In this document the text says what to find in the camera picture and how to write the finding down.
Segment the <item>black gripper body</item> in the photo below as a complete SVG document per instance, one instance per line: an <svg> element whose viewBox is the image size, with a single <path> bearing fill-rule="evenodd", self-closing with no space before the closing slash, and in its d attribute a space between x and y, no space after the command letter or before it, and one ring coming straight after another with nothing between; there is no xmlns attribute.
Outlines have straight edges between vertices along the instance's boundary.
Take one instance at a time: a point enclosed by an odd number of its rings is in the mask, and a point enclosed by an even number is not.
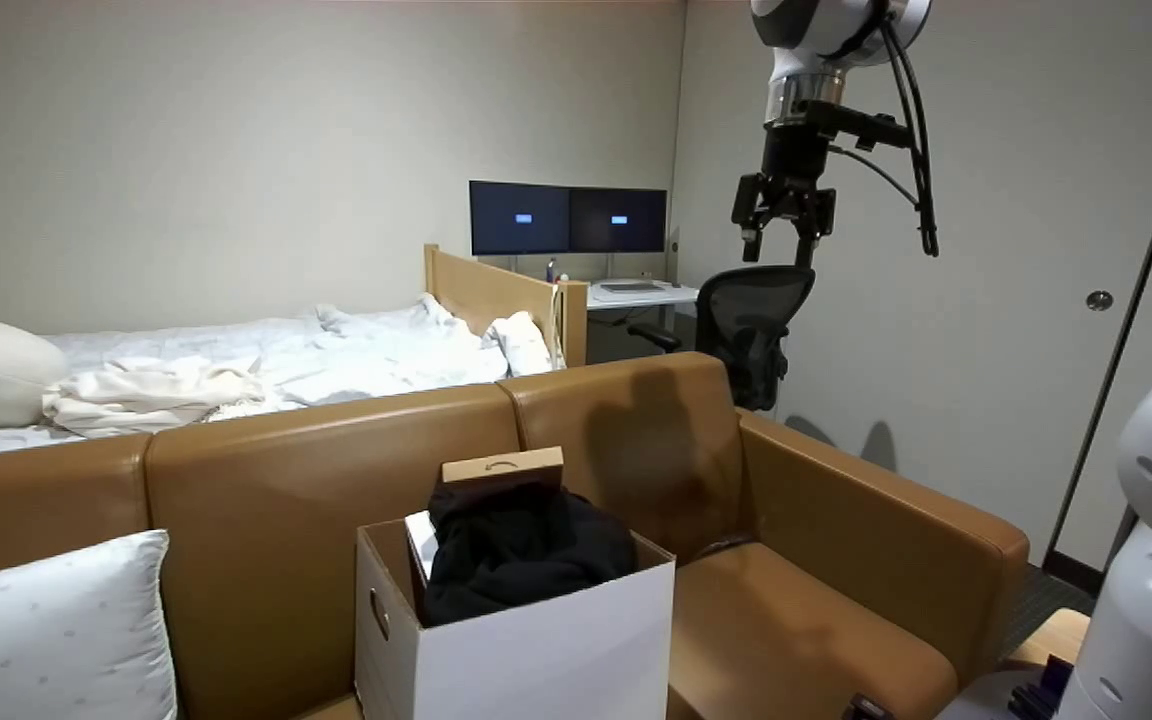
<svg viewBox="0 0 1152 720"><path fill-rule="evenodd" d="M850 134L860 153L913 145L913 130L892 116L797 99L784 120L764 126L759 167L735 178L731 222L744 239L757 239L771 221L789 221L798 235L831 231L831 191L820 186L820 174L835 134Z"/></svg>

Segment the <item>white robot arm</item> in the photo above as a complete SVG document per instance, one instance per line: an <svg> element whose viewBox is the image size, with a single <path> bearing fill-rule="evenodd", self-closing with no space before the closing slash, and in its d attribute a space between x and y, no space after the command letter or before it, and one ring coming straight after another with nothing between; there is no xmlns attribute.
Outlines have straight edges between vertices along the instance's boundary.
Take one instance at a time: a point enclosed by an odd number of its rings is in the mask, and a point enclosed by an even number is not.
<svg viewBox="0 0 1152 720"><path fill-rule="evenodd" d="M764 161L735 185L731 222L744 257L759 257L764 226L789 221L798 246L831 226L820 186L835 130L913 157L906 205L918 243L940 250L923 99L906 44L930 0L750 0L750 28L771 50L764 104ZM1028 720L1152 720L1152 391L1122 419L1115 474L1135 515L1107 563L1073 675L1038 704L1034 683L1013 691Z"/></svg>

